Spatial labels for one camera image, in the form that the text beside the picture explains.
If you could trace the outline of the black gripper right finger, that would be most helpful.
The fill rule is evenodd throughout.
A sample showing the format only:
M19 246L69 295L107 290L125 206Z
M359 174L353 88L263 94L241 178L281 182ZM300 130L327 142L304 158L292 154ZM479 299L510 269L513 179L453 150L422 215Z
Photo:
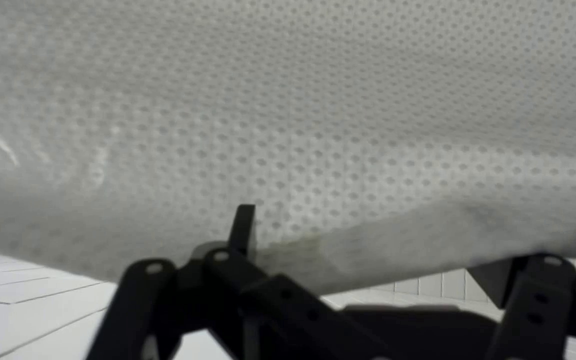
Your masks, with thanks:
M553 253L531 253L467 269L501 310L485 360L564 360L576 338L576 265Z

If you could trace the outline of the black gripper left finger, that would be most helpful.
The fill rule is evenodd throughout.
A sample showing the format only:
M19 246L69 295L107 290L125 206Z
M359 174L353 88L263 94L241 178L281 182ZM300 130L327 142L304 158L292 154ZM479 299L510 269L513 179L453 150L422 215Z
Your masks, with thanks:
M172 360L205 330L232 360L393 360L393 349L293 280L252 260L255 207L235 207L230 236L182 265L130 264L85 360Z

